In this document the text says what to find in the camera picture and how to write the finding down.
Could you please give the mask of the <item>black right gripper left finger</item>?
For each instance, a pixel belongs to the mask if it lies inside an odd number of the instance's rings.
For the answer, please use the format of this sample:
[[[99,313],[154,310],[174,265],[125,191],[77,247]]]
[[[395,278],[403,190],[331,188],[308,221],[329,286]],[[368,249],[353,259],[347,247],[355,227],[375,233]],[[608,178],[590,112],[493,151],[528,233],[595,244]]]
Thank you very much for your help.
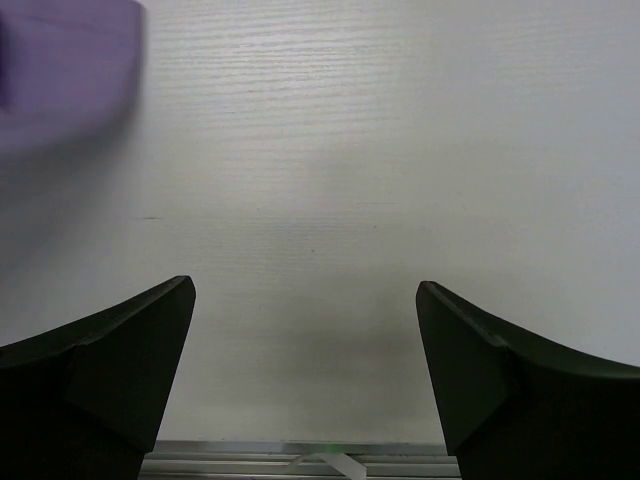
[[[135,479],[154,449],[194,310],[176,276],[1,349],[4,479]]]

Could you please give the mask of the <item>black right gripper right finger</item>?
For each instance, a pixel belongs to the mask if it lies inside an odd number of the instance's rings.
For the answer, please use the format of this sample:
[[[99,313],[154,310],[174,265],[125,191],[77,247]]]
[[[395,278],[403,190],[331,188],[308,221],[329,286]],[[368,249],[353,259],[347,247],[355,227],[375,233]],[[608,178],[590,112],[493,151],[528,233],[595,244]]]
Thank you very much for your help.
[[[546,339],[423,281],[421,340],[464,479],[636,479],[639,369]]]

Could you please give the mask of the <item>purple t-shirt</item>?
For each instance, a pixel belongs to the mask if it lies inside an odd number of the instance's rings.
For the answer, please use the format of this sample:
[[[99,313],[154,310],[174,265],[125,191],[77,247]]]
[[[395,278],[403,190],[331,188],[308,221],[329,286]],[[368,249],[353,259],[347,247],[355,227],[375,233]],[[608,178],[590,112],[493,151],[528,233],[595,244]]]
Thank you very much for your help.
[[[136,100],[145,42],[137,1],[1,4],[1,152],[92,134]]]

